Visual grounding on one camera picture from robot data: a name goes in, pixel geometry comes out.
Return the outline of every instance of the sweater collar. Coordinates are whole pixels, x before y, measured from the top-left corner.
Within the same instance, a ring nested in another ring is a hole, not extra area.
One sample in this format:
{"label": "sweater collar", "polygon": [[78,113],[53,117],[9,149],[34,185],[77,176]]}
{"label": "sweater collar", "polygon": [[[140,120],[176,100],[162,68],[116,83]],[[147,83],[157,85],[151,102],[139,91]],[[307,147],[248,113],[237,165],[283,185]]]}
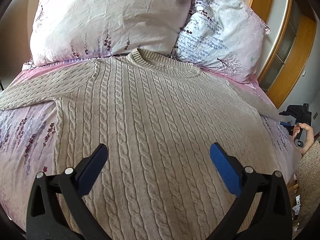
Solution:
{"label": "sweater collar", "polygon": [[135,65],[170,76],[190,78],[201,73],[200,68],[192,63],[179,62],[146,49],[135,49],[127,57]]}

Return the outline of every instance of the fuzzy sleeve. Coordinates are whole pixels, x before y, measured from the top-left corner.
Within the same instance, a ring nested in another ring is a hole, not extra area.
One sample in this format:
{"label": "fuzzy sleeve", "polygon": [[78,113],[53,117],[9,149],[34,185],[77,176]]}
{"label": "fuzzy sleeve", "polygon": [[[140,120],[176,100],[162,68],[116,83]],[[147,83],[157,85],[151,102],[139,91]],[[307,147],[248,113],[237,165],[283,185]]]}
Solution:
{"label": "fuzzy sleeve", "polygon": [[295,170],[300,195],[300,228],[304,227],[320,203],[320,144],[316,141],[299,161]]}

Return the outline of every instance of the pink pillowcase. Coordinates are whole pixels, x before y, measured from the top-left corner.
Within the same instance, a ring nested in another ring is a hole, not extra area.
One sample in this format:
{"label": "pink pillowcase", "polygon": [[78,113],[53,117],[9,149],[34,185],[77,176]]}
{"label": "pink pillowcase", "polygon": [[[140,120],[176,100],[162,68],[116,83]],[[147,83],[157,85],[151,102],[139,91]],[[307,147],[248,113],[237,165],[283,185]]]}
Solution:
{"label": "pink pillowcase", "polygon": [[30,49],[35,66],[135,48],[170,55],[191,0],[40,0]]}

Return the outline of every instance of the floral pillowcase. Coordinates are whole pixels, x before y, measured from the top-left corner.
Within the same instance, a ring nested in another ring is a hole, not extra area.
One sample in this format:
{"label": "floral pillowcase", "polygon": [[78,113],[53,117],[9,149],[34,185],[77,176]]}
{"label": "floral pillowcase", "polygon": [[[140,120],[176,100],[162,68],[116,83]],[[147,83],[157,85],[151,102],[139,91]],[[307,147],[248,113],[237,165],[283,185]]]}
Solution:
{"label": "floral pillowcase", "polygon": [[193,0],[189,14],[173,57],[250,83],[269,27],[242,0]]}
{"label": "floral pillowcase", "polygon": [[130,53],[169,55],[191,0],[39,0],[30,49],[35,66]]}

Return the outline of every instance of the sweater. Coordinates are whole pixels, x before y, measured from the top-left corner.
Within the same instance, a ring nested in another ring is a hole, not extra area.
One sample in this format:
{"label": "sweater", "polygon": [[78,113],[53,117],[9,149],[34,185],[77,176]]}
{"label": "sweater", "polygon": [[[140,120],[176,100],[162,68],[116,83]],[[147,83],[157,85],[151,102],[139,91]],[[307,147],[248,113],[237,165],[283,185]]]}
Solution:
{"label": "sweater", "polygon": [[136,49],[13,85],[0,95],[0,109],[49,100],[57,106],[56,174],[99,143],[108,147],[83,199],[114,240],[206,239],[234,200],[210,159],[212,143],[257,172],[281,171],[259,114],[276,110],[193,64]]}

